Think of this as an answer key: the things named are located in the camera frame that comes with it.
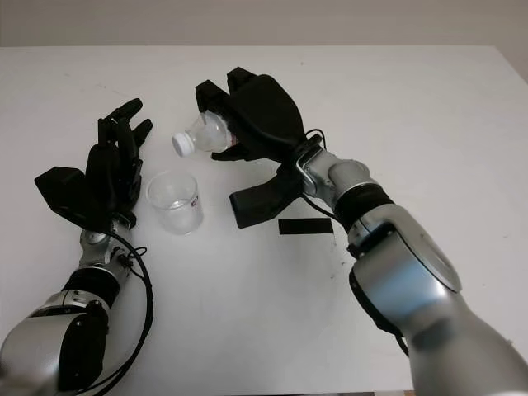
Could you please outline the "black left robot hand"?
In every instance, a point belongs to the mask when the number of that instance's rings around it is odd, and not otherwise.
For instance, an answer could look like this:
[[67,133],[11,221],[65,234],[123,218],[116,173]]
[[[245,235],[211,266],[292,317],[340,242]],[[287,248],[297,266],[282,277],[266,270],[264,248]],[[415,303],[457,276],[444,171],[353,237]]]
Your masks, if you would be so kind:
[[88,154],[86,178],[97,201],[112,217],[136,225],[133,209],[141,190],[143,160],[139,148],[153,128],[150,119],[135,128],[130,120],[143,102],[132,99],[97,121],[97,143]]

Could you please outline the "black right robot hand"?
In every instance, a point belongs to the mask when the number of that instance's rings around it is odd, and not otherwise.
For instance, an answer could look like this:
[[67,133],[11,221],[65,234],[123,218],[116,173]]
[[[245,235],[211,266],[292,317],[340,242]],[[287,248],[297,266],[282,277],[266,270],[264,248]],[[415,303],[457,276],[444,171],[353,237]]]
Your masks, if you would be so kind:
[[237,67],[227,73],[229,90],[206,80],[196,87],[201,112],[220,116],[237,143],[215,150],[215,161],[253,161],[261,158],[284,163],[306,136],[299,108],[270,75]]

